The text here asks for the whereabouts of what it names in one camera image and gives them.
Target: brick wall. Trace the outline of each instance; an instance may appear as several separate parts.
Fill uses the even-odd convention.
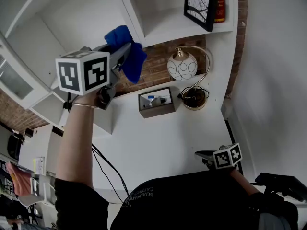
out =
[[[30,110],[24,110],[0,89],[0,122],[21,133],[48,123]]]
[[[239,0],[236,51],[228,87],[226,90],[226,98],[231,98],[231,92],[238,75],[245,41],[247,15],[248,0]],[[170,55],[175,52],[174,47],[179,45],[196,45],[205,47],[205,43],[205,36],[198,35],[188,38],[181,38],[145,48],[144,50],[147,53],[148,58],[144,63],[139,83],[137,85],[130,83],[124,74],[121,73],[120,82],[117,85],[118,95],[123,95],[125,93],[171,81],[172,79],[167,71],[167,60]],[[189,52],[191,52],[197,59],[197,74],[204,73],[204,56],[198,50],[189,50]],[[30,110],[24,110],[20,105],[8,97],[2,90],[0,90],[0,121],[6,124],[8,127],[20,132],[24,132],[27,127],[36,128],[47,124],[45,120],[36,116]]]
[[[154,85],[173,81],[167,70],[169,57],[176,53],[175,47],[182,45],[193,45],[206,48],[205,35],[191,36],[176,39],[161,44],[146,47],[143,50],[147,54],[147,59],[143,64],[141,77],[138,84],[129,82],[124,73],[120,72],[120,81],[116,85],[117,96],[129,92],[145,89]],[[197,49],[184,49],[190,52],[197,60],[198,70],[196,75],[205,73],[206,58],[202,52]]]
[[[245,29],[247,24],[247,18],[248,18],[248,0],[239,0],[238,30],[236,36],[235,57],[234,57],[234,62],[232,64],[231,74],[225,95],[225,98],[229,99],[231,98],[232,89],[234,87],[236,77],[238,76],[239,72],[244,41],[245,41]]]
[[[238,0],[239,10],[236,49],[225,98],[231,97],[231,92],[239,71],[245,41],[245,28],[248,15],[247,1],[248,0]],[[172,53],[175,53],[174,48],[180,45],[194,45],[205,48],[205,35],[181,38],[144,48],[144,51],[147,53],[147,59],[143,64],[141,78],[138,84],[134,85],[133,83],[129,82],[126,76],[121,71],[120,82],[116,86],[117,96],[172,81],[173,79],[172,77],[170,77],[167,71],[167,61],[168,58],[172,55]],[[197,59],[198,71],[196,75],[205,73],[205,57],[203,56],[203,54],[196,49],[189,49],[186,51],[192,53],[192,55],[194,55]]]

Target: framed artwork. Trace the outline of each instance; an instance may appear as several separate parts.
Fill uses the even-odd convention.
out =
[[[216,8],[217,0],[185,0],[184,16],[212,32]]]

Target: person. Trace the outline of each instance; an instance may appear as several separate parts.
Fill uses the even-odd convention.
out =
[[[95,92],[76,100],[96,101]],[[74,105],[65,126],[55,180],[59,230],[107,229],[108,202],[92,181],[93,118],[93,108]],[[235,169],[157,178],[132,191],[111,230],[297,229],[296,207],[276,197],[260,193]]]

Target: glass cabinet door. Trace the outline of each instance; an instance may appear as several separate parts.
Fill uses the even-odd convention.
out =
[[[21,100],[33,90],[2,55],[0,55],[0,81]]]
[[[20,60],[1,33],[0,88],[25,109],[49,93],[47,86]]]

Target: black t-shirt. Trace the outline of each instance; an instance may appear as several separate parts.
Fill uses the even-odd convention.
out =
[[[55,189],[58,229],[107,229],[108,202],[95,190],[60,179]],[[258,229],[247,201],[245,190],[223,173],[153,179],[126,198],[111,230]]]

